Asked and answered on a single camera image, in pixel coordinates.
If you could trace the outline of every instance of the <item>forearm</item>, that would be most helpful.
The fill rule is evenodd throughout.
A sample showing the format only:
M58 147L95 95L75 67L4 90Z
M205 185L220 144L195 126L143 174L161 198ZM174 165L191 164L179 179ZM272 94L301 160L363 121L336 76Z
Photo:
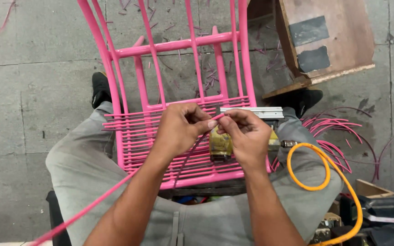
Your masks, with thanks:
M139 245L169 161L149 154L123 194L103 215L85 246Z
M245 170L245 178L255 244L304 245L302 237L282 207L266 170Z

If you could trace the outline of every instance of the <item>person's left hand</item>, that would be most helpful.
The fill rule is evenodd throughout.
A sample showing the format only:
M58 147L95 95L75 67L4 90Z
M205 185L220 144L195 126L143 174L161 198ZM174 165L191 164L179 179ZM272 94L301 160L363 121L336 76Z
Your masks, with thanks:
M170 161L189 150L199 135L212 130L217 124L196 103L171 104L162 113L151 152Z

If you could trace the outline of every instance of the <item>person's right hand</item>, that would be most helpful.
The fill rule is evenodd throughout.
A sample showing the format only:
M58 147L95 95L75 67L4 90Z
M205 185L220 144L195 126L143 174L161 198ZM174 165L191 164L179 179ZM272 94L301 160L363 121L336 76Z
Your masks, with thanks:
M233 153L244 171L265 170L271 127L250 110L231 109L218 120L218 134L232 138Z

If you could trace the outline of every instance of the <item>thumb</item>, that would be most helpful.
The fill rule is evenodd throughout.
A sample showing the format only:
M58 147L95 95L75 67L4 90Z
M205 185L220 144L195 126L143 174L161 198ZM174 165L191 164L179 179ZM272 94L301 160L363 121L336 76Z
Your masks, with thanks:
M241 130L238 128L238 125L232 120L232 118L225 116L218 121L220 122L220 125L222 125L224 131L230 135L233 141L243 135Z
M193 126L197 130L197 135L202 135L205 132L208 132L214 127L218 125L218 122L216 120L202 120L197 123L195 123Z

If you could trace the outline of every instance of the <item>yellow hose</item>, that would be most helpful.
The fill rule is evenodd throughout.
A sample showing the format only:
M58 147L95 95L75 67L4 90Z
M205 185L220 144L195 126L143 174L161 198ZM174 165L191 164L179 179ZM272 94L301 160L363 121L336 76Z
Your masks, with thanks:
M314 150L314 152L316 154L318 154L320 156L320 158L322 159L323 164L325 165L326 177L325 177L325 181L321 185L319 185L317 187L306 186L306 185L302 184L296 178L296 176L294 176L293 169L291 168L291 156L293 155L293 152L299 147L307 147L309 149ZM329 180L331 179L331 171L329 169L328 162L331 163L331 165L334 167L334 169L338 172L338 174L340 175L342 180L345 182L347 188L349 189L349 192L351 193L351 195L354 199L355 205L357 206L357 214L358 214L357 215L357 222L355 223L355 226L352 228L352 230L350 230L348 233L346 233L340 237L325 241L325 242L310 244L309 246L333 245L333 244L337 244L337 243L341 243L346 240L349 240L350 238L352 238L353 236L355 236L358 233L358 231L361 228L361 224L363 223L363 210L361 208L361 204L358 200L358 197L357 197L354 189L352 188L351 184L346 179L346 177L343 175L342 171L340 171L340 169L338 169L337 165L319 148L317 148L316 146L314 146L312 144L308 144L308 143L299 143L299 144L295 145L293 148L291 148L290 152L288 153L287 169L288 169L288 172L290 173L291 178L294 180L294 182L297 185L299 185L300 187L302 187L306 190L309 190L309 191L316 191L316 190L321 190L321 189L325 188L329 184Z

